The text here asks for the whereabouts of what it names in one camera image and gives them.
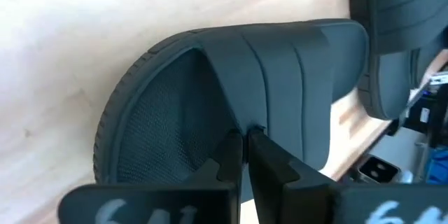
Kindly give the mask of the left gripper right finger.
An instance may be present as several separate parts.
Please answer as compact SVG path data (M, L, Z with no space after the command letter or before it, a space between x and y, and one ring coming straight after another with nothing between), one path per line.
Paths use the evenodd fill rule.
M260 129L248 133L248 170L260 223L447 223L445 185L338 183Z

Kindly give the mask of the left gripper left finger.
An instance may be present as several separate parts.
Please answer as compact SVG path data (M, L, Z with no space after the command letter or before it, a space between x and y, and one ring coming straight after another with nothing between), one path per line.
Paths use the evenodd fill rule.
M243 137L232 130L186 181L175 184L88 184L67 193L61 224L237 224Z

